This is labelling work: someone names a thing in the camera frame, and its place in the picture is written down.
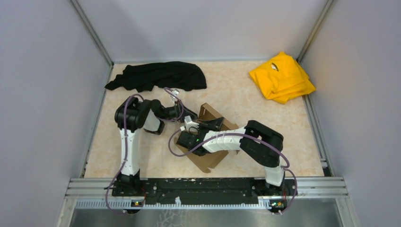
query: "marble pattern surface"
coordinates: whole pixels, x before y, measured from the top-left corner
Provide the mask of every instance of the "marble pattern surface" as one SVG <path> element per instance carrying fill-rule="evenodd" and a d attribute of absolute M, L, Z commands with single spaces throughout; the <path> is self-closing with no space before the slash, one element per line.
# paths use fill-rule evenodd
<path fill-rule="evenodd" d="M 257 120 L 284 136 L 283 154 L 291 163 L 296 176 L 323 176 L 320 158 L 301 97 L 285 105 L 266 100 L 255 86 L 248 72 L 262 61 L 194 62 L 206 76 L 208 88 L 185 92 L 179 97 L 191 110 L 198 112 L 207 102 L 229 121 L 243 127 L 248 120 Z M 126 64 L 116 64 L 111 80 L 121 74 Z M 107 91 L 98 127 L 90 150 L 85 177 L 113 177 L 120 167 L 120 134 L 114 122 L 114 113 L 135 90 L 120 87 Z M 161 88 L 141 92 L 145 99 L 159 99 L 164 106 L 171 100 Z M 141 132 L 141 177 L 262 177 L 262 166 L 245 152 L 228 154 L 211 173 L 203 173 L 187 157 L 175 157 L 167 148 L 171 134 L 179 123 L 166 122 L 162 135 Z M 172 146 L 176 153 L 180 150 Z"/>

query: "gray wall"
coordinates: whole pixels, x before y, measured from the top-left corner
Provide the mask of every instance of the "gray wall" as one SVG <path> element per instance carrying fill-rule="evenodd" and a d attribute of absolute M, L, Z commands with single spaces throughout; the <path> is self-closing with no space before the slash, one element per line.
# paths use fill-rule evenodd
<path fill-rule="evenodd" d="M 338 1 L 303 67 L 361 226 L 400 226 L 401 1 Z"/>
<path fill-rule="evenodd" d="M 0 3 L 0 226 L 54 226 L 108 66 L 67 0 Z"/>
<path fill-rule="evenodd" d="M 297 57 L 326 0 L 79 0 L 116 62 Z"/>

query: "cardboard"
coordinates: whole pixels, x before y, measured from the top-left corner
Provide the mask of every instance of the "cardboard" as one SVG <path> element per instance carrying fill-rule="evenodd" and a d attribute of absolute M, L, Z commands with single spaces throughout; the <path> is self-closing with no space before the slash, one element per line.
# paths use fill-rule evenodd
<path fill-rule="evenodd" d="M 214 120 L 216 118 L 222 117 L 222 115 L 217 112 L 209 104 L 204 103 L 200 106 L 200 111 L 198 115 L 201 120 Z M 238 129 L 238 125 L 231 123 L 226 118 L 223 120 L 223 125 L 221 126 L 221 131 Z M 180 145 L 177 145 L 177 138 L 174 139 L 174 144 L 183 152 L 186 153 L 188 150 Z M 189 154 L 187 157 L 204 173 L 210 173 L 211 169 L 215 168 L 225 156 L 228 155 L 228 151 L 222 150 L 211 154 L 206 154 L 204 156 L 197 156 L 194 154 Z"/>

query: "yellow shirt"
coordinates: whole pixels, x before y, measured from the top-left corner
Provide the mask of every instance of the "yellow shirt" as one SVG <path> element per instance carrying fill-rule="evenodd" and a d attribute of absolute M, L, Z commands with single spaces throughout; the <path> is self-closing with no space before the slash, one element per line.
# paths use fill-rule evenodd
<path fill-rule="evenodd" d="M 316 90 L 298 62 L 284 52 L 250 71 L 249 75 L 266 99 L 282 104 Z"/>

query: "robotic arm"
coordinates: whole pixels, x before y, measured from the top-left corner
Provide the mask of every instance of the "robotic arm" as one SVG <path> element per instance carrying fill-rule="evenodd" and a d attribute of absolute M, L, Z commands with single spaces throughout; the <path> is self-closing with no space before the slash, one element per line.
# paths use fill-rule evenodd
<path fill-rule="evenodd" d="M 121 136 L 121 164 L 122 168 L 116 177 L 113 188 L 113 196 L 131 196 L 139 192 L 139 133 L 143 128 L 146 132 L 160 135 L 165 126 L 162 120 L 180 121 L 185 123 L 186 131 L 182 131 L 177 144 L 192 150 L 195 155 L 203 156 L 220 150 L 243 150 L 257 163 L 264 166 L 266 183 L 275 187 L 281 187 L 284 178 L 284 170 L 280 163 L 279 154 L 272 150 L 281 151 L 283 148 L 283 136 L 257 121 L 249 121 L 245 127 L 231 131 L 219 131 L 224 118 L 212 121 L 197 120 L 198 116 L 191 110 L 179 105 L 178 100 L 173 99 L 174 106 L 165 108 L 159 100 L 143 100 L 133 98 L 124 101 L 117 109 L 114 119 L 120 129 Z M 124 129 L 124 108 L 127 105 L 126 129 Z M 251 138 L 270 144 L 270 148 L 254 141 Z"/>
<path fill-rule="evenodd" d="M 120 129 L 121 136 L 121 171 L 114 182 L 113 196 L 136 195 L 139 191 L 139 133 L 143 128 L 146 132 L 160 135 L 165 123 L 162 121 L 184 122 L 185 117 L 198 118 L 197 114 L 183 105 L 179 105 L 174 98 L 174 106 L 165 108 L 160 101 L 127 99 L 118 107 L 114 120 Z"/>
<path fill-rule="evenodd" d="M 281 186 L 284 179 L 284 169 L 280 163 L 279 154 L 273 151 L 272 148 L 247 138 L 247 136 L 259 138 L 281 151 L 284 137 L 280 133 L 254 120 L 248 121 L 245 127 L 228 131 L 218 131 L 223 122 L 222 120 L 219 121 L 219 124 L 216 124 L 215 120 L 212 123 L 212 127 L 210 127 L 210 124 L 205 124 L 205 122 L 194 122 L 189 116 L 186 116 L 184 121 L 186 131 L 181 132 L 177 140 L 178 145 L 188 150 L 193 150 L 197 145 L 201 144 L 193 151 L 198 156 L 220 150 L 243 150 L 257 163 L 264 166 L 266 183 L 277 187 Z M 193 128 L 196 129 L 197 133 L 193 133 L 193 130 L 191 131 Z"/>

